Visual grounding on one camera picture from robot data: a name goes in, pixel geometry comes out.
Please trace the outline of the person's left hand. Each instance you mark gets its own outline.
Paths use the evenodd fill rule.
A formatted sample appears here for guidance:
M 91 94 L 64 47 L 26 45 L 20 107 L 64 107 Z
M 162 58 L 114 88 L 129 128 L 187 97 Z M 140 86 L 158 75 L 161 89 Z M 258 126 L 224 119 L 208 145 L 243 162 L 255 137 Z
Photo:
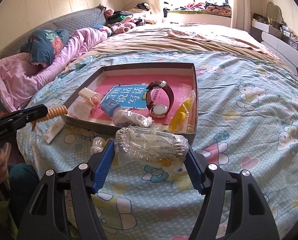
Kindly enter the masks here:
M 7 168 L 7 155 L 3 148 L 0 148 L 0 184 L 7 181 L 9 172 Z

